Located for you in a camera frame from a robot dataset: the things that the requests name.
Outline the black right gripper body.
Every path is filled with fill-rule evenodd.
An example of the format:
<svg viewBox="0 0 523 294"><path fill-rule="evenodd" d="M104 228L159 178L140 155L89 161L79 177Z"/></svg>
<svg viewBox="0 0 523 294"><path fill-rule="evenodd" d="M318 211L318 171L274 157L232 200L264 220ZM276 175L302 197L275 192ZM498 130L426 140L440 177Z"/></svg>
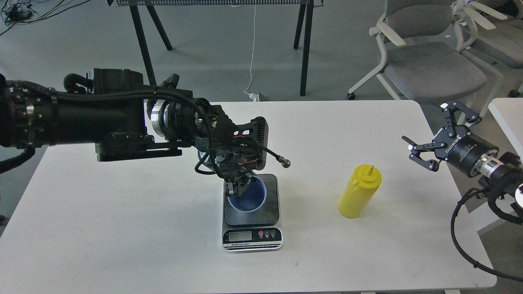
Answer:
<svg viewBox="0 0 523 294"><path fill-rule="evenodd" d="M450 165L469 178L480 175L476 165L482 156L496 157L498 155L497 146L473 134L465 125L455 126L452 134L454 136L448 136L446 128L441 128L434 136L435 143L446 144L444 148L435 149L436 157L442 160L447 158Z"/></svg>

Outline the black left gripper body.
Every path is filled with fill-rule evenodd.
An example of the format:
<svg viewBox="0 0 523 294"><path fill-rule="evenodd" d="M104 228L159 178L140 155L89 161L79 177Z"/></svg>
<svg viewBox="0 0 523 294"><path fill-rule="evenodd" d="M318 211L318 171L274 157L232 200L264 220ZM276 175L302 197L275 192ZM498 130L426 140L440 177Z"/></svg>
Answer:
<svg viewBox="0 0 523 294"><path fill-rule="evenodd" d="M291 162L268 149L268 123L258 116L249 123L236 125L220 105L208 109L212 144L207 138L198 138L195 146L200 152L194 167L199 174L216 174L226 182L235 182L254 170L262 170L267 155L273 156L283 168Z"/></svg>

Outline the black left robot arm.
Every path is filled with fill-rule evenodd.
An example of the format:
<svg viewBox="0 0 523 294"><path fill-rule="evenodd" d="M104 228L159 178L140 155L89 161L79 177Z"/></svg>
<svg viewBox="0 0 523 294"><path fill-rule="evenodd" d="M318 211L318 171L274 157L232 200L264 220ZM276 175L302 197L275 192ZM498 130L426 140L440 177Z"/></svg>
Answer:
<svg viewBox="0 0 523 294"><path fill-rule="evenodd" d="M150 86L139 72L95 68L91 78L67 75L65 91L57 91L1 76L1 145L22 149L2 160L1 172L27 162L43 145L95 143L101 162L181 156L182 148L195 147L196 173L218 175L226 196L239 198L267 155L290 167L267 147L263 117L236 125L220 105L178 89L178 81L172 74Z"/></svg>

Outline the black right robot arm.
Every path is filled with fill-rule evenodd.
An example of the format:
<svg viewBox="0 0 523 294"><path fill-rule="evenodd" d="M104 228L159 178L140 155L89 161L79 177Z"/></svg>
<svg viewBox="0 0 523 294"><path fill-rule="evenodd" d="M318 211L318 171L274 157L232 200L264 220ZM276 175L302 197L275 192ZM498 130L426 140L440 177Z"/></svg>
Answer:
<svg viewBox="0 0 523 294"><path fill-rule="evenodd" d="M467 175L479 176L481 188L470 188L458 201L451 216L450 233L452 242L460 255L474 268L501 278L522 281L519 276L494 270L472 258L459 245L455 235L455 221L460 209L472 197L484 197L486 203L500 219L522 225L522 182L521 159L515 153L506 152L499 156L499 148L472 133L470 127L482 121L480 114L465 104L454 101L434 105L441 110L445 125L426 144L419 145L407 136L410 160L427 170L436 172L441 162Z"/></svg>

